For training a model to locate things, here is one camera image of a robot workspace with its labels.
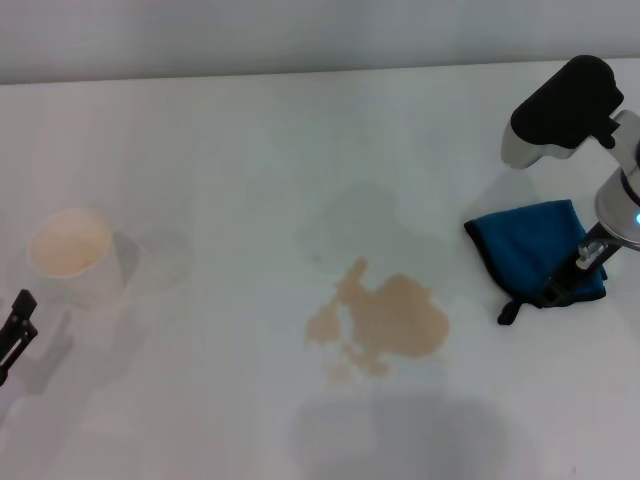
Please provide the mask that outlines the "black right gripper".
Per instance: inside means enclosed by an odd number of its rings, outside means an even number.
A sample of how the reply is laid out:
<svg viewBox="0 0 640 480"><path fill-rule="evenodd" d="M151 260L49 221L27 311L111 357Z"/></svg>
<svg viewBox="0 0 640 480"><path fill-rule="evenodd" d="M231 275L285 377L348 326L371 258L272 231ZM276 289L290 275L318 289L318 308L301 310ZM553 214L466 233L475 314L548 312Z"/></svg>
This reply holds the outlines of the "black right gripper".
<svg viewBox="0 0 640 480"><path fill-rule="evenodd" d="M607 249L589 270L581 270L576 266L579 257L578 246L591 239L601 239L606 242ZM553 278L549 278L544 288L538 295L540 307L564 307L570 304L571 294L589 281L596 273L603 272L603 264L609 260L617 251L619 245L617 240L603 227L592 227L585 237L579 241L575 249L554 271Z"/></svg>

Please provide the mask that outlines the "blue rag with black edging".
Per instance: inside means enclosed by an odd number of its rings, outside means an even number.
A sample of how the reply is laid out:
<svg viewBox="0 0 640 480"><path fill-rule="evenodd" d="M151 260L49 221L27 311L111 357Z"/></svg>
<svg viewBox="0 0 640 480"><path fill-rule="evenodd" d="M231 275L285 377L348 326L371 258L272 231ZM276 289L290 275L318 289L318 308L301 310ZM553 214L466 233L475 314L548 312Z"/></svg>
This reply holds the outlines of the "blue rag with black edging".
<svg viewBox="0 0 640 480"><path fill-rule="evenodd" d="M464 230L493 282L510 298L497 318L511 325L522 305L540 307L538 295L586 232L569 200L554 200L469 220ZM606 296L603 269L571 295L571 306Z"/></svg>

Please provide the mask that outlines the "white paper cup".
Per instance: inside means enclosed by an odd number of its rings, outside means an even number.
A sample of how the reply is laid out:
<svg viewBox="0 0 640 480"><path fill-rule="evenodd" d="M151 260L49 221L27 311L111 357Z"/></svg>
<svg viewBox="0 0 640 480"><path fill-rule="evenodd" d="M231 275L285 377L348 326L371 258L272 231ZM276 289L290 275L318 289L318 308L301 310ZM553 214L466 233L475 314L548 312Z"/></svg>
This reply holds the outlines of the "white paper cup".
<svg viewBox="0 0 640 480"><path fill-rule="evenodd" d="M78 306L102 307L124 291L113 230L94 209L68 208L46 219L28 243L27 258Z"/></svg>

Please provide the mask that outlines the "brown water stain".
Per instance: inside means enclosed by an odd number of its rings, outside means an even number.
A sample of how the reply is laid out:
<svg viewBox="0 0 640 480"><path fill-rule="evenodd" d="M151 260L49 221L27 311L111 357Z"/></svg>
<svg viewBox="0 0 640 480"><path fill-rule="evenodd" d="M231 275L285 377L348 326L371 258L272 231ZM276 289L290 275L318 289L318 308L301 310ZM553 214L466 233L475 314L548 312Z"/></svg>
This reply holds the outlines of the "brown water stain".
<svg viewBox="0 0 640 480"><path fill-rule="evenodd" d="M330 384L385 377L391 373L386 356L424 358L450 332L448 317L433 303L430 289L400 273L368 288L367 269L366 259L356 259L305 326L304 345L322 349Z"/></svg>

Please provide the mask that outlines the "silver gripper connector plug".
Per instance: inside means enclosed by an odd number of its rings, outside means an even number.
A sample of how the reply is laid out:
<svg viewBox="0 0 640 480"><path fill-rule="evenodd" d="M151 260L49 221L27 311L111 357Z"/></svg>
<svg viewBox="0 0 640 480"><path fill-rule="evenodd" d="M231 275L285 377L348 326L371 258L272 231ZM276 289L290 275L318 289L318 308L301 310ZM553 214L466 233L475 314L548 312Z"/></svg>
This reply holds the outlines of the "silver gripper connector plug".
<svg viewBox="0 0 640 480"><path fill-rule="evenodd" d="M581 270L589 270L599 261L599 258L607 249L607 244L601 239L591 239L578 246L579 257L576 266Z"/></svg>

